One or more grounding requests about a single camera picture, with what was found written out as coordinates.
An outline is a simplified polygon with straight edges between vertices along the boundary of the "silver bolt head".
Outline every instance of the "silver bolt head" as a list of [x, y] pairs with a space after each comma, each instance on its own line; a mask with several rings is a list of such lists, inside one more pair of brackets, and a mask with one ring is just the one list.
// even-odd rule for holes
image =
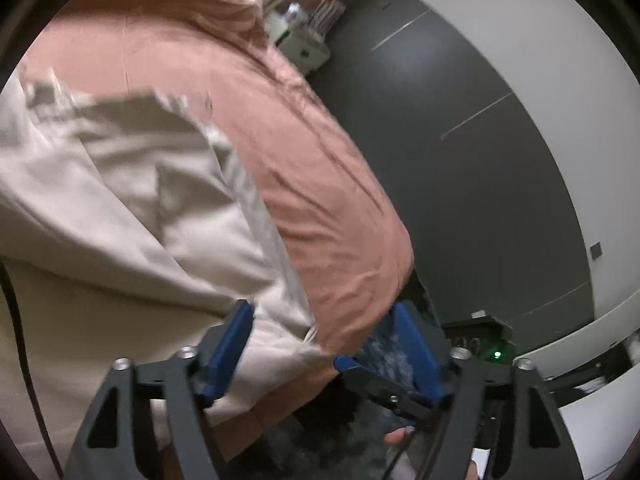
[[197, 346], [183, 346], [178, 352], [180, 359], [191, 359], [192, 357], [196, 357], [196, 355], [198, 355]]
[[121, 357], [120, 359], [116, 359], [111, 366], [114, 370], [126, 370], [131, 366], [131, 360], [126, 357]]
[[516, 366], [520, 370], [535, 370], [536, 364], [531, 359], [527, 359], [526, 357], [521, 357], [516, 361]]
[[466, 361], [471, 357], [471, 352], [466, 348], [460, 348], [459, 346], [454, 346], [451, 349], [451, 357], [454, 359], [460, 359], [461, 361]]

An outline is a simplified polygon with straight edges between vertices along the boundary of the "black cable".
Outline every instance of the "black cable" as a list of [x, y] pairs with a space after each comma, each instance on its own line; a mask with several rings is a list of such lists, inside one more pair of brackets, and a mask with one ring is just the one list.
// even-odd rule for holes
[[386, 467], [385, 472], [383, 473], [383, 475], [380, 478], [380, 480], [388, 480], [389, 479], [389, 477], [391, 476], [392, 471], [394, 470], [394, 468], [398, 464], [398, 460], [400, 460], [400, 457], [401, 457], [402, 453], [404, 453], [407, 449], [409, 449], [409, 446], [411, 445], [411, 443], [414, 440], [414, 438], [415, 438], [417, 433], [418, 433], [417, 429], [414, 429], [414, 431], [409, 436], [405, 436], [404, 440], [402, 441], [402, 444], [400, 445], [400, 447], [398, 449], [398, 452], [394, 456], [393, 460]]
[[6, 299], [6, 304], [9, 306], [9, 313], [11, 315], [11, 322], [14, 325], [15, 346], [18, 350], [18, 361], [20, 361], [20, 370], [22, 371], [22, 379], [24, 380], [24, 386], [27, 388], [27, 394], [31, 401], [31, 407], [33, 413], [36, 416], [38, 428], [44, 441], [44, 445], [47, 448], [47, 452], [53, 462], [53, 467], [56, 469], [56, 473], [59, 478], [62, 478], [62, 468], [60, 467], [60, 460], [56, 454], [56, 450], [53, 448], [51, 439], [49, 437], [49, 431], [44, 422], [42, 416], [42, 410], [40, 409], [40, 403], [38, 402], [38, 396], [36, 389], [33, 386], [33, 380], [31, 379], [31, 372], [29, 370], [29, 361], [27, 359], [27, 347], [24, 343], [24, 332], [22, 330], [22, 317], [20, 316], [20, 307], [18, 306], [18, 299], [15, 296], [14, 286], [9, 278], [9, 273], [4, 266], [4, 263], [0, 260], [0, 288]]

